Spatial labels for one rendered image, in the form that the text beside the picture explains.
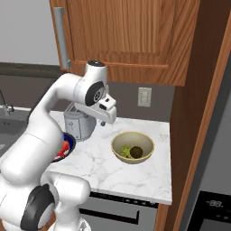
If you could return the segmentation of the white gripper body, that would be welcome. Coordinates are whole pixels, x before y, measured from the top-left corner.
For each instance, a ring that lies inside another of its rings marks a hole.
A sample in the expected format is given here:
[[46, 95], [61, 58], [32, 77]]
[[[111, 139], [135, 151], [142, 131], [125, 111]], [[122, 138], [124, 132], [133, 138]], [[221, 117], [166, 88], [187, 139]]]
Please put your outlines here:
[[95, 104], [93, 106], [83, 106], [81, 104], [77, 104], [77, 110], [108, 124], [112, 124], [116, 120], [115, 104], [111, 104], [108, 109], [100, 108], [99, 104]]

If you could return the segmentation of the green broccoli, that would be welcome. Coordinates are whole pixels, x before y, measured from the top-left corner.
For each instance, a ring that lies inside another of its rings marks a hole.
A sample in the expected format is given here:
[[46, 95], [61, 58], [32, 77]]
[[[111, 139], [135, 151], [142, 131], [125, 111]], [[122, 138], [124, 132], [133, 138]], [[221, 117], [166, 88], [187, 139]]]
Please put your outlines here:
[[130, 154], [130, 150], [131, 150], [131, 149], [132, 149], [132, 147], [129, 146], [129, 145], [124, 145], [124, 146], [122, 146], [122, 147], [121, 147], [121, 150], [120, 150], [121, 155], [122, 155], [123, 157], [125, 157], [125, 158], [131, 159], [131, 158], [132, 158], [132, 156], [131, 156], [131, 154]]

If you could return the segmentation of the cream bowl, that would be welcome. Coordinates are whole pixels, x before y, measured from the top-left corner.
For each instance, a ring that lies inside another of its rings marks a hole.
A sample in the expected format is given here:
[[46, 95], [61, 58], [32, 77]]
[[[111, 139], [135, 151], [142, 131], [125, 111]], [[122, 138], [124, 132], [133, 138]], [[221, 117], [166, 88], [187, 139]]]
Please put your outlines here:
[[111, 142], [114, 155], [128, 164], [145, 162], [151, 157], [154, 148], [153, 140], [139, 132], [122, 132]]

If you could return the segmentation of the dark blue bowl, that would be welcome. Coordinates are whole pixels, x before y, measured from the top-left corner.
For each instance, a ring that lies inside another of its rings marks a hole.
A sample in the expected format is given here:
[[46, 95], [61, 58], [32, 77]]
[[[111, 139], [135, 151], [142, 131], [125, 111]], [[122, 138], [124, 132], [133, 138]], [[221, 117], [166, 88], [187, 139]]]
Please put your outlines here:
[[72, 151], [75, 149], [76, 140], [75, 138], [68, 133], [63, 134], [63, 144], [60, 150], [58, 151], [56, 157], [53, 159], [52, 162], [60, 162], [68, 157]]

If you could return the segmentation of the dark brown avocado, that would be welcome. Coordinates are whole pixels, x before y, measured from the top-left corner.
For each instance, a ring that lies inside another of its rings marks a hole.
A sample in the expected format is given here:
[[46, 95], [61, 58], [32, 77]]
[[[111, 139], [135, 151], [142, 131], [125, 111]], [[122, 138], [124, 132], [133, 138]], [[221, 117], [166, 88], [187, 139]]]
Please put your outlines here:
[[130, 150], [130, 154], [133, 158], [138, 159], [141, 158], [143, 155], [143, 149], [139, 146], [134, 146], [131, 150]]

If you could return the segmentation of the grey fridge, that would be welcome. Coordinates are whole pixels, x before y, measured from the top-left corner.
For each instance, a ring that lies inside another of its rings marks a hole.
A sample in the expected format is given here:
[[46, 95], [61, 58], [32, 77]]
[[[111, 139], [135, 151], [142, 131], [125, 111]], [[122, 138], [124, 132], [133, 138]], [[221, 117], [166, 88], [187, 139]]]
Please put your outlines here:
[[231, 231], [231, 60], [226, 65], [179, 231]]

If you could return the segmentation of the silver toaster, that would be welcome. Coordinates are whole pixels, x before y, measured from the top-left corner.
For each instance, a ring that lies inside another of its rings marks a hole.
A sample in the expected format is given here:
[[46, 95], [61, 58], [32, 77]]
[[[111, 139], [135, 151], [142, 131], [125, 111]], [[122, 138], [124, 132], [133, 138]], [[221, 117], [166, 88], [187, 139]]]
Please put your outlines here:
[[94, 117], [77, 110], [73, 102], [64, 111], [64, 122], [66, 132], [78, 142], [86, 141], [97, 125], [97, 120]]

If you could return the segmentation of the wooden cupboard door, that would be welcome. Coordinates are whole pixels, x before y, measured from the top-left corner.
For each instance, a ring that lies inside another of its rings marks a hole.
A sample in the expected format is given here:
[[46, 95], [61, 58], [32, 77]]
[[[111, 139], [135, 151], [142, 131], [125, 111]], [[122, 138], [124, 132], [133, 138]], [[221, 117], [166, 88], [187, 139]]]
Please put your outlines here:
[[200, 0], [49, 0], [60, 68], [88, 60], [118, 82], [184, 86]]

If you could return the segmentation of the wooden side panel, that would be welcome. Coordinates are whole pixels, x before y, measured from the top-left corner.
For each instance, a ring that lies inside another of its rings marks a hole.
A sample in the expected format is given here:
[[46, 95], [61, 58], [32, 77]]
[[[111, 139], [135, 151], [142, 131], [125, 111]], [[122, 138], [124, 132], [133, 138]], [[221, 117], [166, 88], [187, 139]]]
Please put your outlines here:
[[179, 0], [171, 70], [172, 203], [158, 207], [154, 231], [179, 231], [200, 153], [231, 51], [231, 0]]

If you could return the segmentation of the grey tap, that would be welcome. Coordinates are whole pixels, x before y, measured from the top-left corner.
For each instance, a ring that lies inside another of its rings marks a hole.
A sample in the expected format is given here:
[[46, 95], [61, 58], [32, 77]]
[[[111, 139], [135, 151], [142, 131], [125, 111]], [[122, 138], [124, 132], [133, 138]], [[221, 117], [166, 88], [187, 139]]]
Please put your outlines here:
[[1, 90], [0, 90], [0, 106], [3, 108], [6, 116], [9, 116], [14, 112], [14, 107], [6, 104], [4, 95]]

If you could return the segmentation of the silver dishwasher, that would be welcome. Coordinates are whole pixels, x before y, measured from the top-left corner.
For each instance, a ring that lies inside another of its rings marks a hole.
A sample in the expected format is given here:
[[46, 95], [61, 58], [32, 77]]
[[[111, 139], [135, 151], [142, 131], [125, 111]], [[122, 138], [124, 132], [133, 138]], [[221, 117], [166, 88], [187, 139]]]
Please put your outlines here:
[[90, 224], [92, 231], [153, 231], [158, 206], [158, 203], [145, 200], [91, 191], [88, 200], [79, 208], [133, 218], [136, 218], [136, 212], [140, 211], [138, 225], [81, 214]]

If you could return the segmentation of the white wall socket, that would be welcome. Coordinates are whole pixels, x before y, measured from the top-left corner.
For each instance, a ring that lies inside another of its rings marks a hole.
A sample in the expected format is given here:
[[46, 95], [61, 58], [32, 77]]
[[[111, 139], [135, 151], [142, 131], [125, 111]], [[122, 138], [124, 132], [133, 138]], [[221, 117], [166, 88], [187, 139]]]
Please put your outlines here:
[[138, 106], [151, 106], [152, 90], [150, 88], [138, 88]]

